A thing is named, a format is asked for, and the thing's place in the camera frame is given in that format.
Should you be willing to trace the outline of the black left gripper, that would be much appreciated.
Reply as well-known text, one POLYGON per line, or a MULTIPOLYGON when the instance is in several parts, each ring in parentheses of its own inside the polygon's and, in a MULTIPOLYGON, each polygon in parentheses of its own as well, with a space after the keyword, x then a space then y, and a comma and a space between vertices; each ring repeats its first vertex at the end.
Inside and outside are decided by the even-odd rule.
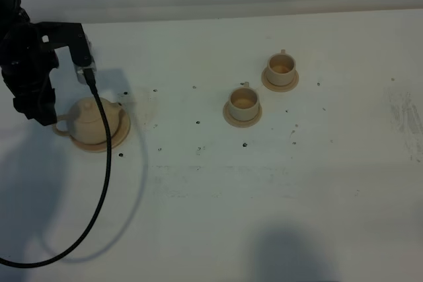
POLYGON ((57 122, 50 71, 58 66, 56 53, 42 50, 33 24, 12 26, 1 41, 1 75, 13 94, 13 106, 43 126, 57 122))

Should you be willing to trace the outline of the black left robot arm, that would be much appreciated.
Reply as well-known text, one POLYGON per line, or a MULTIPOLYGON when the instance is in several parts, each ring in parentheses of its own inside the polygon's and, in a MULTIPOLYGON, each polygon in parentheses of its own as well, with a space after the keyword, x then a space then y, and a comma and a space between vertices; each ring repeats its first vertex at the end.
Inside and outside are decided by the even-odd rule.
POLYGON ((1 0, 1 76, 13 94, 15 110, 43 126, 57 122, 50 71, 55 52, 41 50, 37 29, 21 0, 1 0))

